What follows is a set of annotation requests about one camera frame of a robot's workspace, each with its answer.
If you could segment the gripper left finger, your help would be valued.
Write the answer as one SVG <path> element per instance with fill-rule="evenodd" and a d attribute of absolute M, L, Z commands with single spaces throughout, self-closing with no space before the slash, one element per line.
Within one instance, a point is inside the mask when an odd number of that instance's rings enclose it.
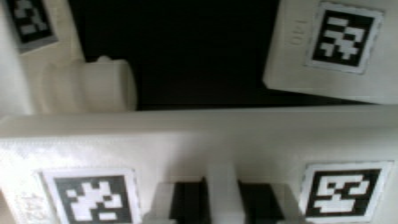
<path fill-rule="evenodd" d="M 170 218 L 178 224 L 210 224 L 207 179 L 177 183 Z"/>

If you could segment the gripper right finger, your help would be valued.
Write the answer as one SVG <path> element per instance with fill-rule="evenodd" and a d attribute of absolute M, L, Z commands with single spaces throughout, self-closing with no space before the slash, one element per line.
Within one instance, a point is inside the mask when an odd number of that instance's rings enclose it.
<path fill-rule="evenodd" d="M 239 183 L 246 224 L 278 224 L 285 220 L 285 214 L 276 199 L 273 186 L 267 183 Z"/>

